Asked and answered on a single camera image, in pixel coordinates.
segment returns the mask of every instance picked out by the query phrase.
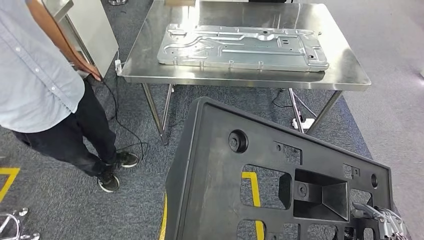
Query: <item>yellow floor marking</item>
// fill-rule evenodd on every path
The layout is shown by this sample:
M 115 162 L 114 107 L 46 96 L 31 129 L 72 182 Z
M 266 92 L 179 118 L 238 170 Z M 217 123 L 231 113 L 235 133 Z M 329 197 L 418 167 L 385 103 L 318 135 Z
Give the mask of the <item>yellow floor marking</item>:
M 5 197 L 6 193 L 8 192 L 9 188 L 11 187 L 13 181 L 15 180 L 16 176 L 19 173 L 18 167 L 0 167 L 0 175 L 9 175 L 6 182 L 4 183 L 3 187 L 0 190 L 0 203 L 2 202 L 3 198 Z
M 244 171 L 241 173 L 241 177 L 244 179 L 250 179 L 250 184 L 252 188 L 252 196 L 253 196 L 253 206 L 260 207 L 261 199 L 259 198 L 258 177 L 256 175 L 256 172 Z M 256 225 L 256 239 L 264 240 L 265 239 L 264 224 L 262 223 L 262 221 L 256 220 L 255 225 Z
M 241 177 L 243 179 L 250 179 L 250 184 L 252 188 L 252 196 L 253 196 L 253 206 L 260 207 L 261 200 L 259 198 L 259 186 L 258 186 L 258 177 L 256 172 L 252 171 L 244 171 L 241 173 Z M 162 226 L 160 227 L 159 240 L 165 240 L 165 232 L 167 230 L 167 215 L 168 215 L 168 197 L 165 193 L 165 203 L 163 204 L 163 215 L 162 215 Z M 264 240 L 264 224 L 262 221 L 255 221 L 256 225 L 256 239 Z

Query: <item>light blue shirt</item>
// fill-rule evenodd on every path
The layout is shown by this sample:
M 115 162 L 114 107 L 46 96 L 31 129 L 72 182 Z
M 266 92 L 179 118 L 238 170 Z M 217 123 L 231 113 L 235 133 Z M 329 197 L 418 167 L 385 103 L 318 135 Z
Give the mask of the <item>light blue shirt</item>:
M 52 128 L 75 113 L 84 83 L 34 21 L 25 0 L 0 0 L 0 126 Z

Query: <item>floor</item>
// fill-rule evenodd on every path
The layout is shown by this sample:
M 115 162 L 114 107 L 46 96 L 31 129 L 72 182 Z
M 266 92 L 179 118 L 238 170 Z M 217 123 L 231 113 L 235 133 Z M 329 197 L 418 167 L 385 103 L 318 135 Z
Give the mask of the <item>floor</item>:
M 371 79 L 345 92 L 372 158 L 391 167 L 393 195 L 413 239 L 424 239 L 424 1 L 326 0 Z
M 424 217 L 420 215 L 423 214 L 420 211 L 423 193 L 416 187 L 424 179 L 423 162 L 419 159 L 423 151 L 419 143 L 423 137 L 418 125 L 423 111 L 415 105 L 420 102 L 420 81 L 424 80 L 415 73 L 420 72 L 419 65 L 423 63 L 420 53 L 424 51 L 419 43 L 424 39 L 424 11 L 419 0 L 407 1 L 408 4 L 394 0 L 326 1 L 370 76 L 373 87 L 364 93 L 344 93 L 346 101 L 344 98 L 338 101 L 315 137 L 391 166 L 395 202 L 408 221 L 412 237 L 423 239 L 419 229 L 420 220 Z M 130 0 L 125 6 L 112 7 L 107 1 L 102 2 L 120 45 L 122 59 L 125 59 L 150 3 Z M 390 25 L 385 25 L 382 19 L 390 19 Z M 399 30 L 405 31 L 405 34 L 399 34 Z M 157 239 L 166 172 L 189 104 L 197 97 L 209 96 L 287 127 L 293 118 L 288 109 L 271 104 L 277 89 L 177 86 L 169 112 L 172 126 L 168 130 L 170 144 L 163 147 L 157 138 L 142 87 L 116 79 L 112 66 L 105 79 L 115 94 L 116 85 L 119 85 L 121 122 L 150 145 L 144 160 L 136 168 L 117 173 L 121 180 L 121 189 L 117 193 L 102 192 L 95 179 L 72 166 L 28 150 L 7 130 L 0 128 L 0 156 L 6 157 L 0 159 L 1 167 L 21 168 L 0 204 L 0 210 L 29 207 L 32 213 L 26 221 L 26 229 L 41 232 L 43 239 Z M 161 85 L 152 87 L 160 107 L 164 105 L 166 89 Z M 110 117 L 114 112 L 110 94 L 100 84 L 94 83 L 94 90 Z M 331 94 L 312 90 L 298 90 L 296 93 L 316 112 Z M 287 96 L 277 100 L 282 105 L 288 104 Z M 407 118 L 412 120 L 408 128 L 400 122 Z M 135 139 L 115 121 L 110 122 L 110 127 L 117 133 L 118 147 L 134 143 Z M 138 146 L 132 150 L 142 154 Z

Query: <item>black plastic part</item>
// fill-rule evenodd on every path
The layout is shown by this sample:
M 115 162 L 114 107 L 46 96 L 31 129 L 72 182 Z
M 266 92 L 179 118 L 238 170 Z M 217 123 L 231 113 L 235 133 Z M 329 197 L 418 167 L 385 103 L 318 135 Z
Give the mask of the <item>black plastic part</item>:
M 234 132 L 245 137 L 245 144 L 231 143 Z M 275 142 L 301 150 L 301 165 L 282 159 Z M 344 164 L 360 170 L 360 176 L 345 177 Z M 246 165 L 286 173 L 277 193 L 286 210 L 241 202 Z M 166 178 L 165 240 L 235 240 L 243 220 L 262 221 L 265 239 L 267 232 L 279 233 L 285 223 L 300 226 L 301 240 L 308 238 L 312 224 L 336 226 L 334 239 L 339 240 L 346 228 L 358 236 L 364 228 L 378 233 L 376 221 L 350 216 L 349 193 L 371 193 L 370 203 L 393 209 L 391 186 L 387 166 L 201 97 L 191 105 Z

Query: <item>metal panel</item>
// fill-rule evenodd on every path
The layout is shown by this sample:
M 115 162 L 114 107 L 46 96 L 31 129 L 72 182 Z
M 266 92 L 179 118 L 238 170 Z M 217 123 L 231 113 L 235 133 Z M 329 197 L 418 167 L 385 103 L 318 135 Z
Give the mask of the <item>metal panel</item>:
M 314 31 L 169 24 L 157 53 L 161 64 L 319 72 L 329 68 Z
M 301 160 L 288 161 L 276 144 L 298 149 Z M 247 165 L 284 173 L 275 196 L 285 209 L 242 203 L 241 177 Z M 346 175 L 345 166 L 353 172 Z M 301 240 L 308 239 L 310 225 L 335 226 L 334 239 L 339 240 L 346 228 L 356 229 L 358 236 L 364 227 L 378 234 L 377 221 L 351 216 L 352 189 L 370 193 L 369 204 L 393 209 L 387 166 L 210 98 L 198 98 L 166 178 L 165 239 L 235 240 L 243 220 L 262 221 L 266 239 L 276 239 L 284 223 L 299 225 Z
M 72 0 L 42 0 L 42 2 L 56 22 L 60 22 L 68 13 L 69 9 L 74 6 Z
M 102 2 L 72 1 L 74 6 L 67 13 L 69 25 L 87 58 L 105 76 L 118 50 L 118 43 Z

